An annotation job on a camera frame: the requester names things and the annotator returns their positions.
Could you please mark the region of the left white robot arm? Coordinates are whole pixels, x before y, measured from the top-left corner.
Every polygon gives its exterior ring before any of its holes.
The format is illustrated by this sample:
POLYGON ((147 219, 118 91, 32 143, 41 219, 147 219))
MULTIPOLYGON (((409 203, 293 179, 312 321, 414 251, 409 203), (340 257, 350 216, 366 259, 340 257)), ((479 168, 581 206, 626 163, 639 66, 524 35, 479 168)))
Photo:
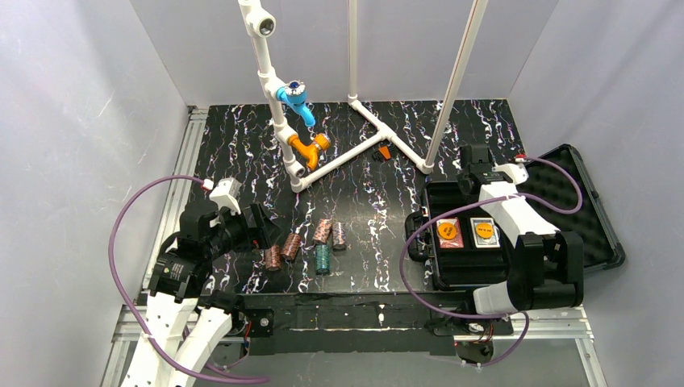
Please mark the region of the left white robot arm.
POLYGON ((193 385, 232 326, 251 322, 243 296, 203 294, 214 261, 230 252, 268 249, 280 235, 257 203, 233 212, 208 199, 190 202, 178 226, 158 252, 124 386, 193 385))

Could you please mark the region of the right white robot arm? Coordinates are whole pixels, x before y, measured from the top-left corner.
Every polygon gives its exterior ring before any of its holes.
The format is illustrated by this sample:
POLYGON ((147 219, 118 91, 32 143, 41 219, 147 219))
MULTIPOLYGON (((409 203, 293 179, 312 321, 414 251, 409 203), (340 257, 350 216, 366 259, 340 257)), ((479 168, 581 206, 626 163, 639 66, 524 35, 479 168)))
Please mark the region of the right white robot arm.
POLYGON ((476 198, 513 247, 506 280, 475 289, 480 315, 579 306, 584 295, 584 243, 574 231, 561 231, 530 205, 536 196, 520 193, 528 179, 526 156, 497 165, 484 144, 461 149, 461 192, 476 198))

